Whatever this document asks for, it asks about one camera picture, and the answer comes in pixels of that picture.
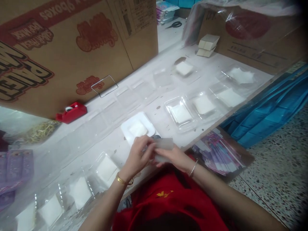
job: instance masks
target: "scissors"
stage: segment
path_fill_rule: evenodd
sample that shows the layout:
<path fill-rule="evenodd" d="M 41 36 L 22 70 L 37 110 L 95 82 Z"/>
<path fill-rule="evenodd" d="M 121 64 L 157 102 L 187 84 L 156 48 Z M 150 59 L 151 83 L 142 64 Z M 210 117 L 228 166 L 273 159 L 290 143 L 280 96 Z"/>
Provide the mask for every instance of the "scissors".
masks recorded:
<path fill-rule="evenodd" d="M 166 29 L 171 28 L 171 27 L 176 28 L 176 27 L 180 27 L 180 26 L 182 26 L 182 23 L 180 21 L 176 21 L 176 22 L 172 23 L 171 26 L 166 27 Z"/>

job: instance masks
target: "gold bracelet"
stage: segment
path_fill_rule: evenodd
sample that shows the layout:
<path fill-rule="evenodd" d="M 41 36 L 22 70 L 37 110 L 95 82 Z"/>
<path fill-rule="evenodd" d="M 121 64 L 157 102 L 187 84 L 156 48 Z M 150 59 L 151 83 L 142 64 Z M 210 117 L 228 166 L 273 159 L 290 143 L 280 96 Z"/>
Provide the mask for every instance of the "gold bracelet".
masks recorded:
<path fill-rule="evenodd" d="M 118 182 L 120 182 L 121 184 L 123 184 L 123 185 L 132 185 L 133 183 L 134 183 L 134 178 L 133 179 L 131 179 L 130 180 L 130 182 L 126 182 L 126 181 L 124 181 L 124 180 L 122 180 L 120 177 L 119 177 L 119 172 L 116 174 L 116 180 L 118 181 Z"/>

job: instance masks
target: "person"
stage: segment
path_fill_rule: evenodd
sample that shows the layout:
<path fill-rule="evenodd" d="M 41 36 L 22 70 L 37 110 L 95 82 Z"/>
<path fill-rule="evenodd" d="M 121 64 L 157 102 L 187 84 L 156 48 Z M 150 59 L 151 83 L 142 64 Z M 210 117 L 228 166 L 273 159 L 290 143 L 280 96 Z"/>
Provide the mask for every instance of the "person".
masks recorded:
<path fill-rule="evenodd" d="M 159 154 L 173 164 L 132 196 L 132 207 L 117 213 L 123 193 Z M 161 167 L 163 163 L 152 163 Z M 134 140 L 128 159 L 110 188 L 97 202 L 79 231 L 107 230 L 287 230 L 265 209 L 228 186 L 176 145 L 155 148 L 148 136 Z"/>

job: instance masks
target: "wrist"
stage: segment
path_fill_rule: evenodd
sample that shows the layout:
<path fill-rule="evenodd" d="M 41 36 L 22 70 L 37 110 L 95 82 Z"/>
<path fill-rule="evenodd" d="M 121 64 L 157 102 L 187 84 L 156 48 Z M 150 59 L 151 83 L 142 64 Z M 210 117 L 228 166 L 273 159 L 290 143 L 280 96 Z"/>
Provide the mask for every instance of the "wrist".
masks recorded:
<path fill-rule="evenodd" d="M 190 175 L 194 166 L 195 166 L 196 162 L 192 159 L 189 158 L 189 161 L 187 163 L 187 166 L 186 166 L 186 169 L 185 169 L 185 172 Z"/>
<path fill-rule="evenodd" d="M 126 183 L 129 183 L 131 179 L 134 177 L 132 173 L 126 170 L 125 166 L 119 171 L 118 176 L 120 179 L 122 179 Z"/>

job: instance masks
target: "silver bracelet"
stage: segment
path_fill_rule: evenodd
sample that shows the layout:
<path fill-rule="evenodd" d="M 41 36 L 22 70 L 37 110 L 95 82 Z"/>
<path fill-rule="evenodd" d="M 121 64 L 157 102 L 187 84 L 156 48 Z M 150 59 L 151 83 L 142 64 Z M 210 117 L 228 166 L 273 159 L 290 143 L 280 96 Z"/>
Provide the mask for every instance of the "silver bracelet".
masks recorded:
<path fill-rule="evenodd" d="M 195 166 L 193 167 L 192 172 L 189 174 L 189 177 L 192 177 L 193 171 L 195 170 L 198 161 L 199 161 L 199 159 L 197 158 L 197 161 L 196 161 L 196 163 L 195 163 Z"/>

